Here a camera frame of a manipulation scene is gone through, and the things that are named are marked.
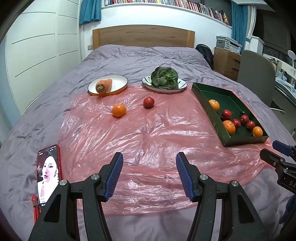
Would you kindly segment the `blue gloved right hand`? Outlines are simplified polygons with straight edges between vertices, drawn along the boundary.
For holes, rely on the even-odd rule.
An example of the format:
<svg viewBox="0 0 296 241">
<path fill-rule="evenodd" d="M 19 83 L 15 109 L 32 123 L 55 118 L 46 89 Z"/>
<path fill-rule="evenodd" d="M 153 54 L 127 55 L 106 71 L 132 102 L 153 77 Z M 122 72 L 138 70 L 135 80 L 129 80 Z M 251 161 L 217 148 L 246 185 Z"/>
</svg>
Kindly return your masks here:
<svg viewBox="0 0 296 241">
<path fill-rule="evenodd" d="M 289 217 L 293 214 L 296 208 L 296 197 L 293 195 L 290 197 L 289 201 L 286 204 L 285 212 L 283 216 L 280 218 L 279 224 L 286 223 Z"/>
</svg>

